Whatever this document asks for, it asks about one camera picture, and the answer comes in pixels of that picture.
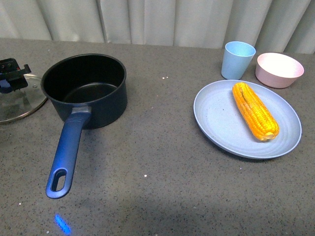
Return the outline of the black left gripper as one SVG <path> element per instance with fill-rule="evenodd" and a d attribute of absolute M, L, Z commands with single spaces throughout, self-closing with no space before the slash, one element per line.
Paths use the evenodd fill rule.
<path fill-rule="evenodd" d="M 0 79 L 8 81 L 13 91 L 28 86 L 24 77 L 28 73 L 31 73 L 28 64 L 24 65 L 24 69 L 20 69 L 16 59 L 8 58 L 0 61 Z"/>

